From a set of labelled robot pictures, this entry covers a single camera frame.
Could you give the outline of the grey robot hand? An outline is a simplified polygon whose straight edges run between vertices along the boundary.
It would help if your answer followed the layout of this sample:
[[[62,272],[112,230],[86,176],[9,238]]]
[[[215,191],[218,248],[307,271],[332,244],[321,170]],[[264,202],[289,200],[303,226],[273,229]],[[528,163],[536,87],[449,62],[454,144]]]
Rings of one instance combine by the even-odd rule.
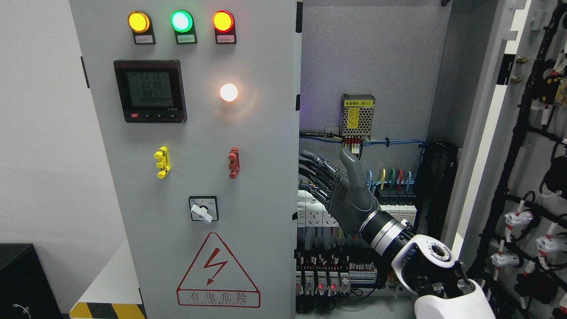
[[[343,148],[340,159],[346,171],[342,171],[317,154],[303,149],[299,154],[299,174],[314,183],[300,183],[300,189],[324,204],[346,234],[358,234],[367,216],[377,210],[377,199],[367,188],[359,159]]]

